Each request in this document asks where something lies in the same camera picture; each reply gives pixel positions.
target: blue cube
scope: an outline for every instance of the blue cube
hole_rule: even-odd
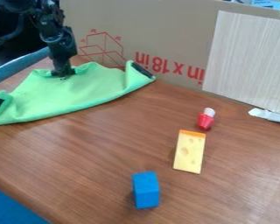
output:
[[[139,172],[133,174],[132,180],[136,209],[157,207],[160,194],[157,174],[154,171]]]

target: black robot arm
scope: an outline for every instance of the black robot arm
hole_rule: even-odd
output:
[[[0,8],[30,17],[50,48],[55,68],[52,75],[74,74],[69,59],[77,54],[77,48],[72,29],[63,25],[65,16],[59,0],[0,0]]]

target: cardboard box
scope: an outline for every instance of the cardboard box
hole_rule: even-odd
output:
[[[280,11],[215,0],[63,0],[79,55],[107,67],[135,60],[160,80],[201,89],[218,11]]]

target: cheese wedge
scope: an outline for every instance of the cheese wedge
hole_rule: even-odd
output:
[[[200,174],[205,142],[205,134],[181,130],[178,136],[173,169]]]

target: green towel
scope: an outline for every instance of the green towel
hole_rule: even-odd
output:
[[[34,70],[10,94],[0,91],[0,125],[23,123],[71,113],[113,101],[156,78],[133,61],[126,72],[90,62],[75,68],[68,79]]]

